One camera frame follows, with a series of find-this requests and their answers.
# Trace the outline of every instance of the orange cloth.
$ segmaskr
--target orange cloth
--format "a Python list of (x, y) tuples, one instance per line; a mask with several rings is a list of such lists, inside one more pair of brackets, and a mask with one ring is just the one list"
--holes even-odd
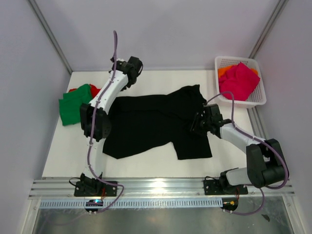
[[(233, 67), (233, 65), (231, 66), (227, 66), (227, 67), (222, 67), (218, 69), (218, 78), (220, 78), (221, 76), (223, 76), (225, 74), (225, 72), (227, 70), (229, 70), (231, 67)], [(251, 68), (251, 70), (253, 71), (253, 73), (255, 73), (256, 75), (258, 75), (258, 71), (255, 70), (254, 68)]]

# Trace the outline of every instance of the plastic basket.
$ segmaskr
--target plastic basket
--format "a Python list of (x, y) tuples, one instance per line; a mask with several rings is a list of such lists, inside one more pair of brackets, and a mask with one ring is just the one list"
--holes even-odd
[[(244, 108), (252, 108), (257, 105), (263, 105), (267, 102), (267, 98), (264, 92), (263, 81), (259, 69), (259, 65), (256, 60), (251, 58), (239, 58), (239, 57), (230, 57), (230, 56), (218, 56), (214, 60), (215, 66), (215, 84), (216, 84), (216, 92), (220, 93), (219, 90), (219, 82), (218, 82), (218, 69), (222, 67), (227, 67), (230, 65), (236, 65), (240, 62), (244, 63), (249, 68), (254, 68), (258, 72), (258, 76), (260, 77), (260, 82), (257, 85), (256, 89), (250, 94), (246, 101), (234, 101), (235, 106), (244, 107)], [(223, 95), (217, 97), (218, 100), (222, 102), (226, 102), (231, 104), (232, 100), (227, 99)]]

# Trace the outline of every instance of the white table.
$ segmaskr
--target white table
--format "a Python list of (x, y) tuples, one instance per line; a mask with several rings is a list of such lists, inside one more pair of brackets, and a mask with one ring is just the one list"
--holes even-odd
[[(120, 96), (168, 94), (183, 86), (200, 84), (204, 98), (216, 94), (214, 71), (143, 71), (130, 89)], [(90, 83), (100, 88), (108, 72), (73, 72), (68, 90)], [(219, 103), (223, 118), (231, 117), (231, 107)], [(242, 129), (252, 132), (246, 109), (235, 107), (234, 119)], [(141, 154), (115, 159), (103, 154), (104, 177), (204, 177), (219, 176), (220, 172), (246, 167), (246, 156), (232, 144), (208, 134), (212, 158), (178, 160), (172, 143)], [(85, 166), (87, 140), (80, 124), (62, 126), (58, 119), (43, 177), (80, 176)]]

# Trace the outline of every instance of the red cloth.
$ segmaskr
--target red cloth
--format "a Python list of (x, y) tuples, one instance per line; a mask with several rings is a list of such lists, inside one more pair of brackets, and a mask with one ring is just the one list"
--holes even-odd
[(92, 98), (94, 98), (96, 95), (98, 95), (99, 91), (101, 89), (98, 89), (97, 87), (95, 87), (94, 85), (92, 84), (89, 84), (90, 85), (90, 90), (91, 90), (91, 95), (92, 95)]
[[(260, 82), (257, 76), (245, 64), (239, 63), (231, 67), (219, 78), (220, 92), (231, 91), (235, 100), (246, 101)], [(230, 94), (224, 94), (227, 99), (232, 99)]]

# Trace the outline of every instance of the gray floor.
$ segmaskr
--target gray floor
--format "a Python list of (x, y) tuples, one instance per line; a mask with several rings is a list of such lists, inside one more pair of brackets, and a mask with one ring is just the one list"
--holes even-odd
[[(153, 210), (109, 210), (84, 215), (84, 210), (40, 210), (33, 234), (293, 234), (281, 197), (266, 198), (262, 211), (238, 216), (220, 208), (176, 208)], [(250, 212), (261, 198), (240, 198), (236, 211)]]

